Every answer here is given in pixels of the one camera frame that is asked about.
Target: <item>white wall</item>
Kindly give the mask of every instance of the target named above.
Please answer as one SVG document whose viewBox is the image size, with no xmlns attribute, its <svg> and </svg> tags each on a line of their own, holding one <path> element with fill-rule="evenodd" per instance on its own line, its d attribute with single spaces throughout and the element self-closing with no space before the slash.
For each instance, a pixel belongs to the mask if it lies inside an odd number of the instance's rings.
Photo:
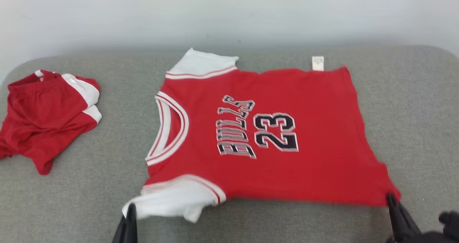
<svg viewBox="0 0 459 243">
<path fill-rule="evenodd" d="M 108 50 L 429 44 L 459 55 L 458 9 L 458 0 L 0 0 L 0 81 L 37 57 Z"/>
</svg>

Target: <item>clothing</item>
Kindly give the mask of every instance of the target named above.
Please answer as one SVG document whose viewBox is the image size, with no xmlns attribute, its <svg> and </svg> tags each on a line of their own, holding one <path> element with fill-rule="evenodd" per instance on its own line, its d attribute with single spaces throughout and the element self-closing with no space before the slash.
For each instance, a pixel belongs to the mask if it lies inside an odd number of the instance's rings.
<svg viewBox="0 0 459 243">
<path fill-rule="evenodd" d="M 0 131 L 0 158 L 30 158 L 41 175 L 75 138 L 102 118 L 94 79 L 38 70 L 8 85 L 8 114 Z"/>
<path fill-rule="evenodd" d="M 233 197 L 386 206 L 400 193 L 369 147 L 346 67 L 240 71 L 238 57 L 190 49 L 156 95 L 161 128 L 139 218 Z"/>
</svg>

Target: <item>jersey sleeve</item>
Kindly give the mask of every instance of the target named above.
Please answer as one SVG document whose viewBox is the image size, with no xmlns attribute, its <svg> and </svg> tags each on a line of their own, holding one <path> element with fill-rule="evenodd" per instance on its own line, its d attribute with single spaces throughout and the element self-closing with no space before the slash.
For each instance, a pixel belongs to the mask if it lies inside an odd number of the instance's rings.
<svg viewBox="0 0 459 243">
<path fill-rule="evenodd" d="M 239 57 L 219 56 L 188 50 L 182 59 L 166 73 L 167 79 L 204 79 L 236 70 Z"/>
</svg>

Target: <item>red jersey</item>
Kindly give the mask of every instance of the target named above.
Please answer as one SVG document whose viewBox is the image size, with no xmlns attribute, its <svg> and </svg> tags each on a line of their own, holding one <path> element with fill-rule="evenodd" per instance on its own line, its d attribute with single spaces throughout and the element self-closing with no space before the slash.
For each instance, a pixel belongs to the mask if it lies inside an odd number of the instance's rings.
<svg viewBox="0 0 459 243">
<path fill-rule="evenodd" d="M 400 197 L 366 141 L 346 67 L 254 73 L 236 60 L 190 49 L 167 72 L 150 179 L 130 201 L 139 218 L 196 221 L 233 197 L 370 206 Z"/>
</svg>

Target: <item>red fabric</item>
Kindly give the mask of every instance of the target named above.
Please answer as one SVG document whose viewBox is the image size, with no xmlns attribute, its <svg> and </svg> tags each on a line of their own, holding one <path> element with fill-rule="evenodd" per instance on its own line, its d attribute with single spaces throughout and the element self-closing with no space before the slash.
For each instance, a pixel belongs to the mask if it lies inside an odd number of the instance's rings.
<svg viewBox="0 0 459 243">
<path fill-rule="evenodd" d="M 83 113 L 88 106 L 82 95 L 60 74 L 41 70 L 8 85 L 8 114 L 0 131 L 0 158 L 15 154 L 33 160 L 37 171 L 47 175 L 53 159 L 78 135 L 97 125 Z M 77 77 L 97 90 L 93 79 Z"/>
<path fill-rule="evenodd" d="M 190 128 L 183 144 L 166 160 L 149 167 L 146 185 L 193 174 L 219 186 L 228 199 L 290 199 L 339 204 L 386 206 L 385 196 L 400 193 L 384 163 L 369 147 L 359 112 L 357 92 L 347 68 L 304 72 L 274 70 L 261 74 L 234 70 L 205 79 L 166 79 L 161 92 L 182 106 Z M 236 120 L 219 114 L 222 101 L 254 101 L 246 117 L 248 144 L 256 158 L 221 155 L 216 121 Z M 285 113 L 293 117 L 298 151 L 280 151 L 272 142 L 255 142 L 256 114 Z M 180 124 L 172 115 L 172 126 Z M 280 126 L 268 132 L 281 138 Z"/>
</svg>

